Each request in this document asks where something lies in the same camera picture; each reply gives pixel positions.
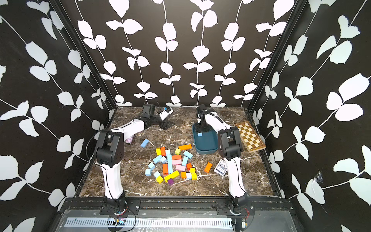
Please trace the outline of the lone light blue block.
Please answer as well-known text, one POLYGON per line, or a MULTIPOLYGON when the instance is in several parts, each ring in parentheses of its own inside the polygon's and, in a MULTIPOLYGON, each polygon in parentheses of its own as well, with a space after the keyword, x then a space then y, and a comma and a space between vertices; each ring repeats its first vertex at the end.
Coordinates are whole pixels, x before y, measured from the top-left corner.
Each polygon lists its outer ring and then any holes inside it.
POLYGON ((148 144, 149 144, 149 140, 148 140, 148 139, 145 139, 145 140, 141 143, 141 147, 142 147, 142 148, 145 148, 148 144))

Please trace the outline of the light blue slanted block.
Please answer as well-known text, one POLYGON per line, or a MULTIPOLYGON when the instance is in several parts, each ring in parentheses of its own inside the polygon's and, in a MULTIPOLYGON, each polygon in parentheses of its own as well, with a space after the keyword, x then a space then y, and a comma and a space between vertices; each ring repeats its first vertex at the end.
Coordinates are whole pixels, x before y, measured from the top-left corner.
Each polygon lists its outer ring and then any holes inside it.
POLYGON ((182 166, 186 166, 188 162, 188 157, 184 156, 183 161, 182 161, 182 166))

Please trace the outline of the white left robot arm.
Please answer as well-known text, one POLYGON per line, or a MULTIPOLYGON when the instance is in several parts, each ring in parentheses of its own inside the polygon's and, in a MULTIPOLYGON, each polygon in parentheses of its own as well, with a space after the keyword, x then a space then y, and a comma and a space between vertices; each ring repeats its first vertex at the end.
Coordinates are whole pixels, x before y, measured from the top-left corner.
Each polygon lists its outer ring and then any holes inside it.
POLYGON ((103 202, 109 206, 118 208, 125 205, 120 177, 125 141, 152 125, 159 125, 162 130, 174 125, 167 119, 173 113, 171 107, 163 107, 158 113, 155 112, 155 108, 153 104, 144 104, 142 112, 130 122, 115 129, 103 129, 99 132, 93 156, 103 172, 105 184, 103 202))

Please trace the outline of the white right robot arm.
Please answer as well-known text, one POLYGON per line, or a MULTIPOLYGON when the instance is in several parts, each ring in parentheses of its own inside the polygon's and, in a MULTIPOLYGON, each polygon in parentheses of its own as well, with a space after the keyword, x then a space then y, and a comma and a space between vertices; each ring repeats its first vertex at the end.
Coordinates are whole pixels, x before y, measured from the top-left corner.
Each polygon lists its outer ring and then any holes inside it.
POLYGON ((248 194, 243 185, 241 172, 241 152, 243 144, 236 126, 223 121, 217 112, 204 104, 196 106, 197 132, 214 130, 217 133, 218 152, 227 166, 229 178, 230 208, 238 212, 247 207, 248 194))

